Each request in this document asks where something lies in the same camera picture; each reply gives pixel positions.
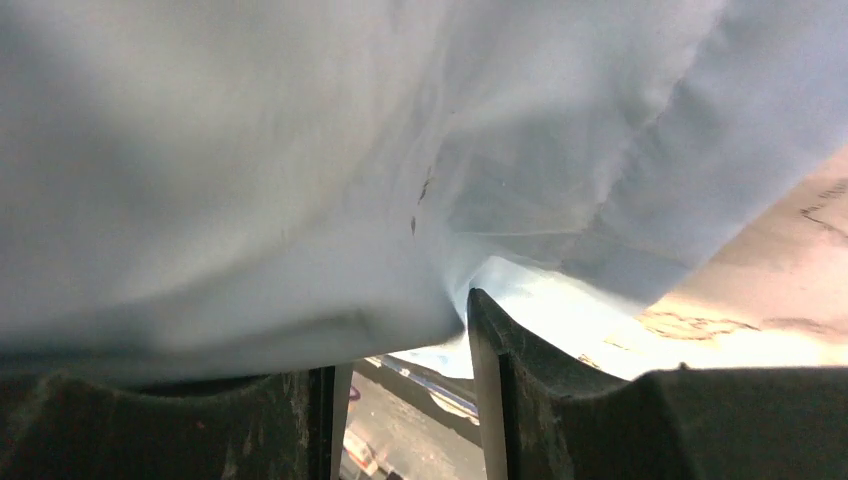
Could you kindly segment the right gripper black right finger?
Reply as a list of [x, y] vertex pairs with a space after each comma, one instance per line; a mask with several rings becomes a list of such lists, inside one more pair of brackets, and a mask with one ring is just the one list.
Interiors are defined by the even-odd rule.
[[491, 479], [843, 479], [847, 372], [678, 367], [627, 381], [467, 301]]

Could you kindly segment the light blue pillowcase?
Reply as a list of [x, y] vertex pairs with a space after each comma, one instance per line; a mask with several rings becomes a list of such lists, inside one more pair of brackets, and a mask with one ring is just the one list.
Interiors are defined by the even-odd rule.
[[845, 324], [843, 1], [5, 1], [1, 374], [567, 351], [682, 284]]

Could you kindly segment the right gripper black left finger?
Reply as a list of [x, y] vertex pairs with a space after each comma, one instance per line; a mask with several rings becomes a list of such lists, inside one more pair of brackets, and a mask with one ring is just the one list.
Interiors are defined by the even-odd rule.
[[333, 479], [331, 367], [132, 391], [1, 384], [5, 479]]

